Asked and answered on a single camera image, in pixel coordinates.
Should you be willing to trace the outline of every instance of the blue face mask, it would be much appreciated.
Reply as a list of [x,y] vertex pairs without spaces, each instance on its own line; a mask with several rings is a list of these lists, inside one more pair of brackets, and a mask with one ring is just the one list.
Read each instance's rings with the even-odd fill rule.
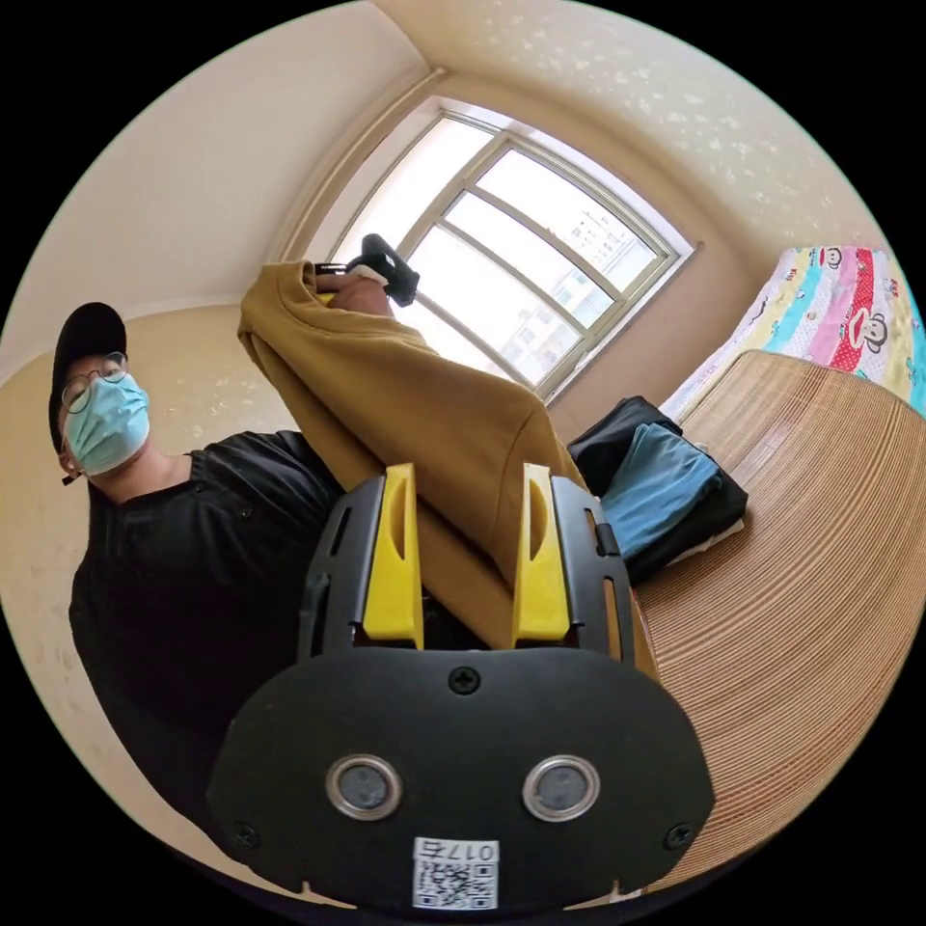
[[149,431],[148,395],[128,374],[118,383],[94,379],[90,400],[65,420],[70,452],[87,476],[121,466],[142,448]]

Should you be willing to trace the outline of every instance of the eyeglasses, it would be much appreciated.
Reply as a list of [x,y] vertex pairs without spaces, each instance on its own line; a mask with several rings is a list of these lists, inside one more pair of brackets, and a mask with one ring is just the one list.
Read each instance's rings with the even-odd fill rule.
[[68,414],[76,415],[87,407],[90,401],[90,383],[93,373],[105,379],[107,383],[118,383],[128,373],[125,366],[127,362],[124,354],[119,352],[107,354],[99,367],[91,370],[90,374],[81,373],[69,379],[61,392],[61,403],[68,410]]

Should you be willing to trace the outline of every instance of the bed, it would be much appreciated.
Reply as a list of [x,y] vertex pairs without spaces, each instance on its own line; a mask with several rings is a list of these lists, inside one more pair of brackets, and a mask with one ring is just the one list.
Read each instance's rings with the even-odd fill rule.
[[761,845],[877,717],[926,602],[926,339],[899,268],[786,252],[663,406],[749,492],[746,527],[638,588],[717,791],[658,889]]
[[736,330],[663,412],[681,422],[747,350],[798,357],[884,386],[926,416],[926,331],[900,267],[867,248],[790,248]]

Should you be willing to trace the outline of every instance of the woven mat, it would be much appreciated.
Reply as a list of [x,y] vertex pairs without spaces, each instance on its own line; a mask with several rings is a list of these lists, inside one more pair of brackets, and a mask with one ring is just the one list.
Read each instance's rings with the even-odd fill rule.
[[717,805],[685,881],[827,786],[878,716],[926,601],[926,420],[880,386],[761,351],[682,422],[749,491],[746,529],[641,586]]

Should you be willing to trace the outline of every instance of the person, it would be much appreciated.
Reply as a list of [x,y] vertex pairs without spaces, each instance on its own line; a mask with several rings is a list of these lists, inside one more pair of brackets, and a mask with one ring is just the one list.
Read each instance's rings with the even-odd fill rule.
[[[382,287],[324,276],[332,308],[391,314]],[[48,404],[64,482],[86,479],[90,525],[73,579],[74,646],[139,771],[219,847],[205,791],[248,697],[295,661],[315,544],[341,488],[296,431],[234,434],[173,455],[150,431],[119,314],[62,328]],[[425,597],[428,645],[484,648]]]

